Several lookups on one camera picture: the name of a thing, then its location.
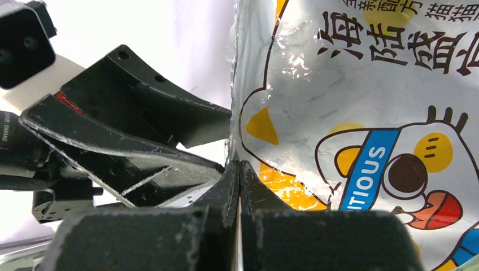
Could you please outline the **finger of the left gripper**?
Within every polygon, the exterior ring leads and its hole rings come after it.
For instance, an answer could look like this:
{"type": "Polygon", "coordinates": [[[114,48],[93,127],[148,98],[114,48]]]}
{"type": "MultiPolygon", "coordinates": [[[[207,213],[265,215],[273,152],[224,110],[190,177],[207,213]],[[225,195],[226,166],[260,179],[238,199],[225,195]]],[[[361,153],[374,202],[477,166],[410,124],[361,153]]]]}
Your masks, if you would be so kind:
{"type": "Polygon", "coordinates": [[[65,83],[56,97],[109,127],[172,147],[229,136],[230,110],[175,85],[126,45],[65,83]]]}

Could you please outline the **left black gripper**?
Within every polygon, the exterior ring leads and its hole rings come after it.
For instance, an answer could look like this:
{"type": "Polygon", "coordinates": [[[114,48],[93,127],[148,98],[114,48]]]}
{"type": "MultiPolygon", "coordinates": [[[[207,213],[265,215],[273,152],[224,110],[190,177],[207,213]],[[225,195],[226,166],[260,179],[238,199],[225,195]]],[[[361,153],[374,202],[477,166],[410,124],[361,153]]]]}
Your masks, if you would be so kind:
{"type": "Polygon", "coordinates": [[[52,95],[24,110],[20,122],[1,111],[1,190],[33,192],[40,224],[93,208],[101,187],[131,208],[176,206],[224,172],[214,161],[110,128],[52,95]]]}

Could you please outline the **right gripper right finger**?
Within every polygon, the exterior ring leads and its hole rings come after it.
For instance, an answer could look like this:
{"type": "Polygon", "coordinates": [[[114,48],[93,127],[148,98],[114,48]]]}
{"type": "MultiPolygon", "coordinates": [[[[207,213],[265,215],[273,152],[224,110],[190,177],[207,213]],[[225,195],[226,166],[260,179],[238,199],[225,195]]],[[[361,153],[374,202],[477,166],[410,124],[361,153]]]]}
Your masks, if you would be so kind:
{"type": "Polygon", "coordinates": [[[406,228],[384,211],[301,212],[239,164],[244,270],[422,270],[406,228]]]}

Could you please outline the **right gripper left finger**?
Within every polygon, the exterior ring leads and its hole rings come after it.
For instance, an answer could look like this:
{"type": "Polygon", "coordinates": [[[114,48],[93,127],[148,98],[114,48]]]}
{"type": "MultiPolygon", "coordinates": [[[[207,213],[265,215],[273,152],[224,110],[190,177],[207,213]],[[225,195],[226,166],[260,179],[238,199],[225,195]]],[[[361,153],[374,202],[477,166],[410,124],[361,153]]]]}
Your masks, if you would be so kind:
{"type": "Polygon", "coordinates": [[[39,270],[231,270],[240,163],[185,208],[99,208],[66,219],[39,270]]]}

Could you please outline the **cat food bag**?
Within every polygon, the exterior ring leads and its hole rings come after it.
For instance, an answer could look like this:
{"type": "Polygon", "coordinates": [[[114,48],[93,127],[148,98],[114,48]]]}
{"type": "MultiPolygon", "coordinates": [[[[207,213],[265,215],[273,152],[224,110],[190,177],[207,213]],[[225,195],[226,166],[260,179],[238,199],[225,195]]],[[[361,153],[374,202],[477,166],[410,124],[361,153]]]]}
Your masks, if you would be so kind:
{"type": "Polygon", "coordinates": [[[238,1],[232,136],[299,211],[382,210],[478,256],[478,2],[238,1]]]}

